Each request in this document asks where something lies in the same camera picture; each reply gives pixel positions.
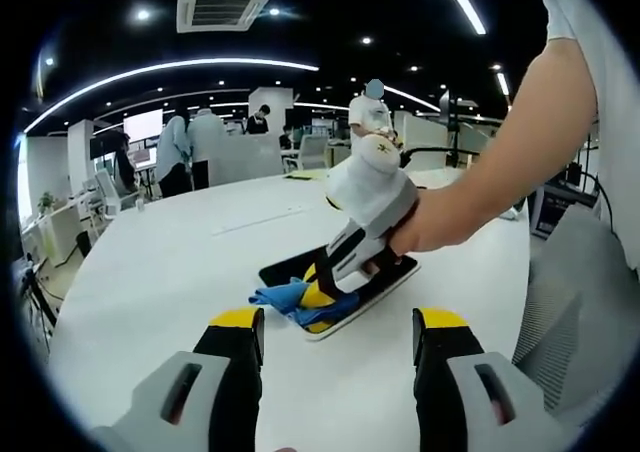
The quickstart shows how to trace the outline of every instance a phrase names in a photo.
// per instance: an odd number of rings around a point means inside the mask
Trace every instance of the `human hand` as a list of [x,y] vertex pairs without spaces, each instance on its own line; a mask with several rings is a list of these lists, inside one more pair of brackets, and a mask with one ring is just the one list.
[[429,252],[462,243],[473,230],[469,208],[454,187],[419,189],[413,216],[393,233],[389,246],[398,257]]

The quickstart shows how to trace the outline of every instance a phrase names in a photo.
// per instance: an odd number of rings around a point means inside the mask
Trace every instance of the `black ceiling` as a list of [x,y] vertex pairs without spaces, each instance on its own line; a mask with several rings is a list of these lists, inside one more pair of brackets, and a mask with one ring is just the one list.
[[[487,34],[476,35],[455,0],[270,0],[282,13],[264,13],[245,33],[176,32],[177,0],[76,0],[59,27],[44,42],[44,97],[25,103],[18,124],[28,125],[40,113],[97,80],[163,62],[211,57],[258,57],[316,65],[319,72],[263,66],[200,66],[135,76],[90,92],[52,114],[33,129],[46,134],[63,129],[65,121],[95,118],[157,97],[219,88],[272,86],[276,80],[300,93],[300,100],[348,105],[364,80],[380,78],[386,85],[425,100],[447,84],[463,98],[479,104],[478,113],[501,117],[504,97],[489,67],[504,66],[511,89],[545,40],[546,14],[541,0],[470,0]],[[151,12],[145,24],[135,23],[137,8]],[[364,46],[363,36],[374,43]],[[420,67],[411,72],[412,65]],[[357,77],[351,83],[350,77]],[[225,86],[218,85],[219,80]],[[163,87],[162,93],[157,88]],[[184,105],[204,105],[210,95],[192,96]],[[245,101],[247,93],[230,93],[214,102]],[[406,99],[387,94],[391,108]],[[112,114],[107,122],[122,120]]]

